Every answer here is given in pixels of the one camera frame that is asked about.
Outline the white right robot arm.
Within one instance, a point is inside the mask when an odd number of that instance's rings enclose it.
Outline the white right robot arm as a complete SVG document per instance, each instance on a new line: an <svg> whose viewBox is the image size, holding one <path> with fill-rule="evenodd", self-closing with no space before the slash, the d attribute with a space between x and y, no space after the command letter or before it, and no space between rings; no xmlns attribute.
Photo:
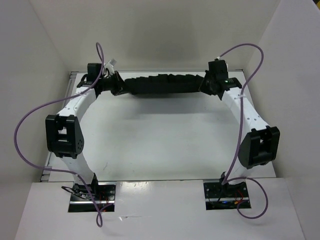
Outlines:
<svg viewBox="0 0 320 240"><path fill-rule="evenodd" d="M245 94L245 87L235 77L230 78L225 60L208 63L200 91L218 96L239 123L235 156L219 184L220 193L229 197L237 185L250 177L254 168L264 166L277 156L280 130L260 117Z"/></svg>

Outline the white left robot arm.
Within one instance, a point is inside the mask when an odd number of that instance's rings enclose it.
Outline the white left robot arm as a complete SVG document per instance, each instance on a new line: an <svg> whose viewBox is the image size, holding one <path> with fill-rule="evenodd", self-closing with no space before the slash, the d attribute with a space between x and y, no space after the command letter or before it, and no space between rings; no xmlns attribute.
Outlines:
<svg viewBox="0 0 320 240"><path fill-rule="evenodd" d="M124 82L114 70L115 60L108 63L89 63L87 73L76 86L75 97L55 115L45 119L47 148L61 159L73 174L75 194L82 193L88 200L99 196L96 174L89 168L83 155L85 145L80 121L90 105L104 91L118 94Z"/></svg>

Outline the black pleated skirt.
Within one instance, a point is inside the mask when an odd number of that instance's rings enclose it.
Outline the black pleated skirt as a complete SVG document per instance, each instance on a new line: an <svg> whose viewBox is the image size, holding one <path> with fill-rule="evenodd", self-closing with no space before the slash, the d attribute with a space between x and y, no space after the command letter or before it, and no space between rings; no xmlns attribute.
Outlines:
<svg viewBox="0 0 320 240"><path fill-rule="evenodd" d="M183 94L199 92L203 80L203 77L192 74L158 74L127 78L124 83L133 95Z"/></svg>

